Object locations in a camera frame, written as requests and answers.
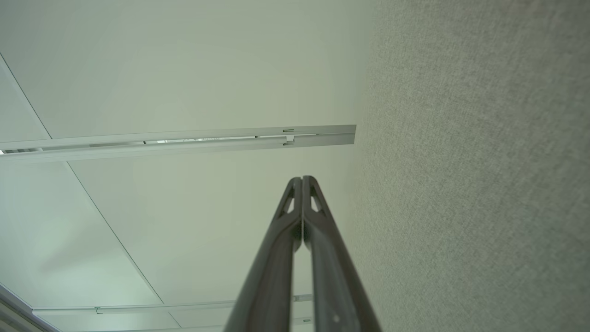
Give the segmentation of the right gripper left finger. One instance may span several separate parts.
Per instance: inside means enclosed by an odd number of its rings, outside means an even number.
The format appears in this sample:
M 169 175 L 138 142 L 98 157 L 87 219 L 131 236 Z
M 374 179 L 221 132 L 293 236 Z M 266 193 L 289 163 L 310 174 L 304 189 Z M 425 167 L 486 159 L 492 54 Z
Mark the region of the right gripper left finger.
M 288 332 L 292 313 L 293 256 L 302 241 L 302 178 L 286 186 L 225 332 Z

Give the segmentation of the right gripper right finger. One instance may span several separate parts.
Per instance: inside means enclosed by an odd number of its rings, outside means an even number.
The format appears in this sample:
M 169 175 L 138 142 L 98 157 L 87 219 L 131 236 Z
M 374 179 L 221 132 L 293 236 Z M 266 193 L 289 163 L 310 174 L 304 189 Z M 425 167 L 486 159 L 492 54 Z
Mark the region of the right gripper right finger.
M 381 326 L 316 178 L 303 177 L 303 239 L 312 257 L 317 332 L 380 332 Z

